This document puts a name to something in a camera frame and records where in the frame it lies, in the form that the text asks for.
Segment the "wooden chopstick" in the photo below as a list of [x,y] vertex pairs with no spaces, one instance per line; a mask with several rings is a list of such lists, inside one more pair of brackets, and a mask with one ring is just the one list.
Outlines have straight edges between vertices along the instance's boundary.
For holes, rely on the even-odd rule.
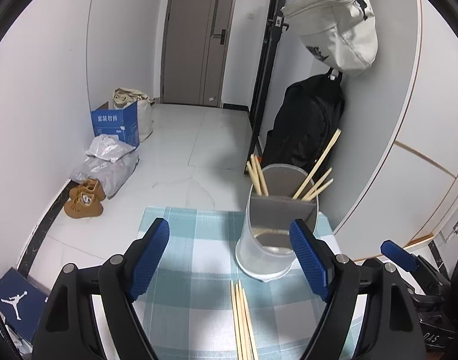
[[325,189],[327,189],[332,184],[333,181],[334,181],[333,179],[330,179],[329,181],[324,183],[322,186],[320,186],[319,188],[315,189],[312,193],[310,193],[310,194],[308,193],[303,198],[303,201],[307,201],[307,202],[312,201],[313,199],[315,199],[315,197],[318,197],[319,194],[321,194]]
[[253,183],[253,188],[255,189],[256,194],[261,196],[262,195],[262,190],[261,190],[261,184],[260,184],[259,176],[256,173],[256,171],[253,169],[253,166],[249,161],[247,161],[247,163],[246,163],[246,170],[247,170],[247,173],[249,174],[249,176],[251,178],[251,181]]
[[331,151],[332,147],[335,145],[336,141],[338,140],[339,136],[341,134],[341,130],[339,128],[336,129],[334,135],[332,136],[331,140],[326,146],[326,149],[322,152],[322,155],[318,159],[318,161],[315,163],[313,166],[312,170],[309,172],[309,174],[306,176],[302,184],[300,185],[299,189],[296,190],[294,195],[292,196],[293,199],[297,199],[302,192],[304,191],[306,185],[309,183],[310,180],[312,180],[312,177],[315,175],[315,172],[318,170],[318,168],[322,165],[323,161],[325,160],[326,156],[329,154]]
[[264,175],[261,169],[261,164],[259,162],[259,159],[254,154],[251,155],[251,163],[252,163],[254,171],[257,174],[260,190],[266,197],[268,197],[269,191],[268,191],[267,184],[265,182],[265,178],[264,178]]
[[301,198],[301,200],[308,200],[309,196],[316,191],[318,187],[322,185],[322,183],[326,180],[326,178],[331,174],[332,167],[330,167],[320,178],[319,180],[312,186],[311,189]]

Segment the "blue Jordan shoebox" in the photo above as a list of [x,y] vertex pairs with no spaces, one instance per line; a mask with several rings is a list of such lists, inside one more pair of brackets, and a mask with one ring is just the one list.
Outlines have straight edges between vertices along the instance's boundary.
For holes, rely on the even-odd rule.
[[10,268],[0,279],[0,312],[8,325],[32,342],[48,296]]

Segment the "teal plaid tablecloth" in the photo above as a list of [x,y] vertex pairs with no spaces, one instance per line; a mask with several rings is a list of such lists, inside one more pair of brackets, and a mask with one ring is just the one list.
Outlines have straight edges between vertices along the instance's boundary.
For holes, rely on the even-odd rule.
[[235,261],[242,211],[149,206],[137,213],[93,219],[102,239],[142,236],[165,219],[169,243],[142,302],[142,325],[159,359],[236,359],[230,285],[241,282],[260,359],[299,359],[322,316],[324,303],[310,290],[300,266],[261,282]]

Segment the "brown shoes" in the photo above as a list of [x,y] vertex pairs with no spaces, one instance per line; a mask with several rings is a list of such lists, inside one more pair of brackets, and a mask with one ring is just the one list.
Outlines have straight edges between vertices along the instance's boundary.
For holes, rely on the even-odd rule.
[[70,189],[69,200],[64,204],[64,213],[72,219],[98,217],[103,214],[101,202],[106,198],[102,184],[88,178]]

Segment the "wooden chopsticks on cloth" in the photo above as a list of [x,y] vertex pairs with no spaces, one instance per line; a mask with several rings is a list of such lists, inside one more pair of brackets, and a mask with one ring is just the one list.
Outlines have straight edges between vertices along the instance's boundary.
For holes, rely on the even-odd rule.
[[253,322],[247,295],[240,280],[230,281],[230,301],[235,329],[237,359],[258,360]]

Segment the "white utensil holder cup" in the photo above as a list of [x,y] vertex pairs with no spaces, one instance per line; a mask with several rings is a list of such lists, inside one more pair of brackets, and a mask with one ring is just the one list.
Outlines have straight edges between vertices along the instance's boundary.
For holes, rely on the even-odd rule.
[[269,195],[250,189],[241,236],[235,246],[239,268],[253,279],[277,280],[289,272],[295,253],[289,239],[291,223],[303,219],[311,231],[318,222],[318,199],[302,201],[293,195],[308,173],[289,164],[262,170]]

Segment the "grey plastic mail bags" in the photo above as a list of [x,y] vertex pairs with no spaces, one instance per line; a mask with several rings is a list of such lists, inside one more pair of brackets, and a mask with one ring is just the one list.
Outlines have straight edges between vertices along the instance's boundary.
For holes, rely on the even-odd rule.
[[79,184],[88,178],[98,180],[106,197],[112,198],[132,176],[138,162],[134,146],[101,134],[93,139],[85,160],[72,170],[69,178]]

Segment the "blue cardboard box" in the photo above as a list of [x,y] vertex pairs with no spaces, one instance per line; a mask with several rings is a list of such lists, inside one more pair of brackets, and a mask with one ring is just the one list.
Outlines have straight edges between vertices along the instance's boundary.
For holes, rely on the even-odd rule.
[[91,121],[95,136],[105,134],[135,148],[139,146],[138,109],[135,102],[126,108],[114,109],[109,109],[106,102],[91,112]]

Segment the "black hanging backpack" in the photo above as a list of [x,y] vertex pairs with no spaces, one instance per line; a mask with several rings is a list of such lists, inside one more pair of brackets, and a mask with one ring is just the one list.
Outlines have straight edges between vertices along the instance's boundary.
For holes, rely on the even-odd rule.
[[289,164],[310,172],[339,127],[343,74],[329,69],[287,87],[266,135],[261,166]]

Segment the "white sack with cloth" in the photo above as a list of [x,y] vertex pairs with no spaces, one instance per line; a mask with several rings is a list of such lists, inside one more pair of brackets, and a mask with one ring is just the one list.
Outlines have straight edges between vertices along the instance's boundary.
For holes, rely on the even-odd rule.
[[139,141],[148,139],[152,132],[151,108],[155,102],[144,92],[132,88],[116,88],[112,94],[112,105],[117,109],[125,109],[136,105]]

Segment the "white hanging bag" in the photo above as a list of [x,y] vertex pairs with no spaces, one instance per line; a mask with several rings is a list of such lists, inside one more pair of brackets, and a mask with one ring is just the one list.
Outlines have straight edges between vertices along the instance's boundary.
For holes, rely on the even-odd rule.
[[379,43],[370,0],[296,0],[282,13],[289,29],[326,66],[357,77],[374,63]]

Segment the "black coat rack stand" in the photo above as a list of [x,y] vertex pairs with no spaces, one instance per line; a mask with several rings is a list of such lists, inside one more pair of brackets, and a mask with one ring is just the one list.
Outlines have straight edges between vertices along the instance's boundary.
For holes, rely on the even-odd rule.
[[270,80],[274,68],[275,56],[284,29],[282,8],[286,0],[270,0],[268,13],[265,21],[265,30],[261,47],[261,57],[256,74],[256,82],[253,90],[253,99],[249,111],[249,121],[252,128],[252,136],[249,146],[249,154],[253,154],[259,142],[262,119],[265,104],[270,88]]

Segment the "grey brown door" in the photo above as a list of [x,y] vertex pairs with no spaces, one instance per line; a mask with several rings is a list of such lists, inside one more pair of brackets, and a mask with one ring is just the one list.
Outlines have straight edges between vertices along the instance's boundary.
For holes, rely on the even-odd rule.
[[161,54],[161,100],[219,107],[235,0],[169,0]]

